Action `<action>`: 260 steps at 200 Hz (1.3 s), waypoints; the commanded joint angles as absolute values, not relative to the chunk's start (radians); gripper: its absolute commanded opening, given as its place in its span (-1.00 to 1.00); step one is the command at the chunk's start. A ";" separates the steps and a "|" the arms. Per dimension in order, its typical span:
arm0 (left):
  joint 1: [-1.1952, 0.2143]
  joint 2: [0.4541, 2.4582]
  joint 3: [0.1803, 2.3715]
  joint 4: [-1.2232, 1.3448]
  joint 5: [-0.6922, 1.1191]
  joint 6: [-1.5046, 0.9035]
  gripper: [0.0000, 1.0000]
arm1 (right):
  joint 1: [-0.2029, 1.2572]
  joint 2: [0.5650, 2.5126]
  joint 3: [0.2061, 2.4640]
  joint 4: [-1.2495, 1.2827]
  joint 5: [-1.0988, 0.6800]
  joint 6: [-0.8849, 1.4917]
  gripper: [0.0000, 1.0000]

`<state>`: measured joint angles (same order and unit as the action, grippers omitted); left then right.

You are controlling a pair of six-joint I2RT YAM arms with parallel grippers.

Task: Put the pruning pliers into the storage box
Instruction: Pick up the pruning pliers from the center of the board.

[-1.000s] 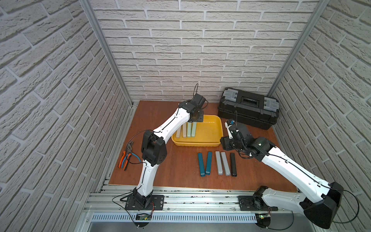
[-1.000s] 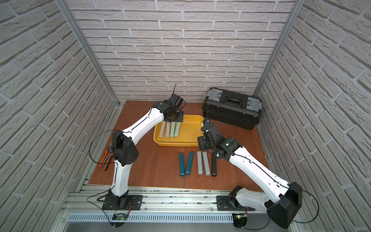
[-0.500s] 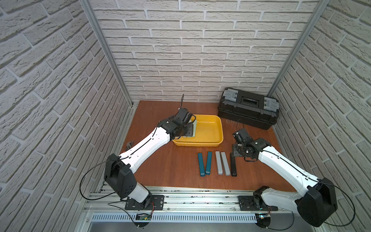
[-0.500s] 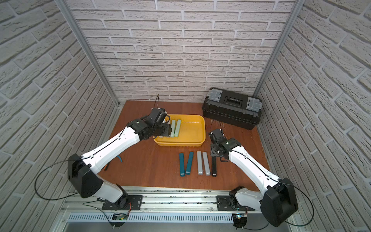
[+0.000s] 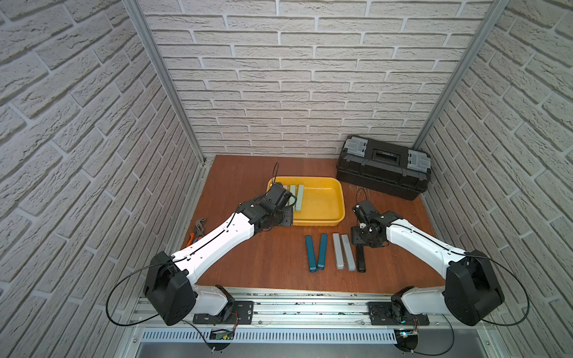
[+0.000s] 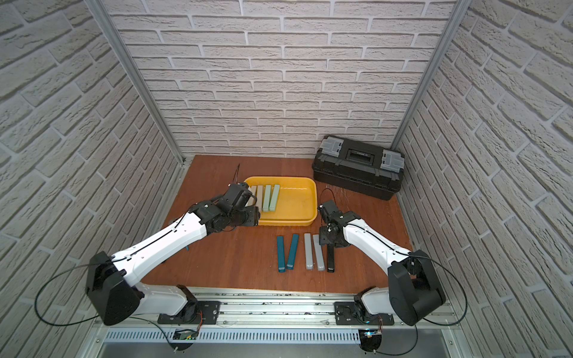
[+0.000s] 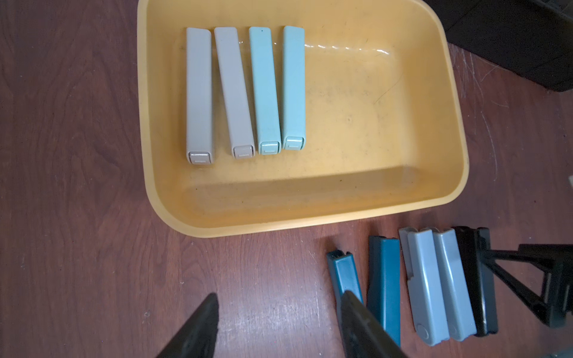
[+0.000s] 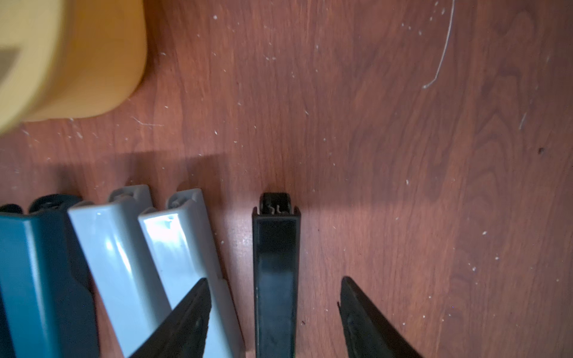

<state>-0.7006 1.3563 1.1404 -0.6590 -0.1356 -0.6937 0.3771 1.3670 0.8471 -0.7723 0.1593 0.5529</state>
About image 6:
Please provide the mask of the black folding pruner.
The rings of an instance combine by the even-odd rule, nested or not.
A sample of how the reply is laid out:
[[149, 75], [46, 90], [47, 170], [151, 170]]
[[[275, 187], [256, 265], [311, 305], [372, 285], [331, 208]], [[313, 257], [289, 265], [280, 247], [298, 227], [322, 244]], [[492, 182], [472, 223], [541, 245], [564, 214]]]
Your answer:
[[335, 258], [334, 258], [334, 246], [327, 245], [327, 271], [329, 273], [334, 273], [336, 270]]

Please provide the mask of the light green pruner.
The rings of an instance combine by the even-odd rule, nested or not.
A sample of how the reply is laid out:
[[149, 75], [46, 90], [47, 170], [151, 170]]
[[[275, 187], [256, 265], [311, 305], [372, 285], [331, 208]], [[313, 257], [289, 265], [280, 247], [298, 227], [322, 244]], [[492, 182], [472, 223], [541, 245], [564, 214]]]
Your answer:
[[264, 199], [263, 199], [263, 212], [269, 212], [270, 211], [270, 201], [271, 201], [271, 195], [272, 195], [272, 186], [271, 185], [266, 185], [264, 187], [263, 190], [263, 194], [264, 194]]
[[274, 185], [272, 188], [271, 198], [270, 198], [270, 203], [269, 203], [269, 211], [270, 212], [276, 211], [280, 188], [281, 188], [281, 186], [279, 184]]

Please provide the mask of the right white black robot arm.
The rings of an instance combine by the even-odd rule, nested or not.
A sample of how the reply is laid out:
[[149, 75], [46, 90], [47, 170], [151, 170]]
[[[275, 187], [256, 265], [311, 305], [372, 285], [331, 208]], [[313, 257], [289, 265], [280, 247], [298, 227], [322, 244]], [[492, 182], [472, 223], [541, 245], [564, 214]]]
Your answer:
[[343, 213], [334, 201], [319, 205], [324, 225], [319, 244], [341, 249], [354, 246], [386, 274], [388, 287], [373, 287], [355, 295], [355, 316], [368, 322], [380, 314], [396, 315], [413, 326], [446, 302], [446, 294], [429, 256], [391, 242], [358, 214]]

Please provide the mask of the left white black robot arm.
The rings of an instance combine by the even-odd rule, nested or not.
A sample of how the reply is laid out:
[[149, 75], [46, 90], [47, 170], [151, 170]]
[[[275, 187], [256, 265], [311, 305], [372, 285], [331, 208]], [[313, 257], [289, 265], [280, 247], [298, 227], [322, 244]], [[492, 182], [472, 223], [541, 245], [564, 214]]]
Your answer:
[[171, 225], [130, 248], [90, 259], [86, 294], [107, 326], [133, 315], [157, 314], [163, 324], [187, 324], [198, 316], [198, 301], [184, 285], [142, 282], [153, 269], [180, 250], [226, 228], [258, 225], [261, 214], [247, 183], [233, 183], [227, 192], [192, 205]]

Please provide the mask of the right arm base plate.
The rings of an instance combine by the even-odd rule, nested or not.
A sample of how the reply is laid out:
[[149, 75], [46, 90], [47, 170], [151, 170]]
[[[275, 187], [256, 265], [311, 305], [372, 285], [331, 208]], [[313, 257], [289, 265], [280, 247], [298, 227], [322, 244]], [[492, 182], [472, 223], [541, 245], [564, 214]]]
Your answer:
[[334, 315], [336, 324], [339, 326], [368, 325], [368, 326], [391, 326], [395, 324], [392, 314], [371, 314], [357, 302], [337, 301], [334, 303]]

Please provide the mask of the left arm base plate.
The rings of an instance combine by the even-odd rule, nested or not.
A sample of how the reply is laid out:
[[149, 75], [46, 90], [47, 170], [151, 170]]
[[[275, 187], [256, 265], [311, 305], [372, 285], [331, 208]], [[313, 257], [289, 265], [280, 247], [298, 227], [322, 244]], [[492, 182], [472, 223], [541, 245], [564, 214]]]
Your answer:
[[159, 325], [215, 325], [219, 316], [220, 301], [198, 301], [188, 303], [178, 314], [160, 314]]

